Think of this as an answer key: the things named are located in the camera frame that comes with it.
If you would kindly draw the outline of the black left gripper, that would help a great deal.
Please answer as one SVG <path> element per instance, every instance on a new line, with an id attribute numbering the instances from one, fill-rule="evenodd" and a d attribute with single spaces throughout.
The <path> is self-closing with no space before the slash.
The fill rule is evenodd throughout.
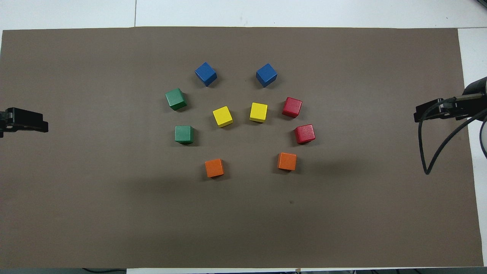
<path id="1" fill-rule="evenodd" d="M 49 124 L 43 121 L 43 114 L 21 108 L 7 108 L 6 112 L 0 111 L 0 138 L 4 137 L 5 130 L 6 132 L 49 132 Z"/>

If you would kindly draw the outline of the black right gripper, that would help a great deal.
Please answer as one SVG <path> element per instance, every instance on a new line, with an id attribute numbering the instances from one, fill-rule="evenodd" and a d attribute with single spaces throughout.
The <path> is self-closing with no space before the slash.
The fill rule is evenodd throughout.
<path id="1" fill-rule="evenodd" d="M 470 117 L 470 103 L 466 100 L 444 102 L 439 108 L 434 108 L 428 111 L 428 108 L 443 101 L 443 99 L 433 99 L 424 104 L 416 106 L 416 112 L 414 113 L 414 122 L 419 123 L 421 120 L 429 119 L 449 119 L 455 118 L 456 120 L 462 120 Z"/>

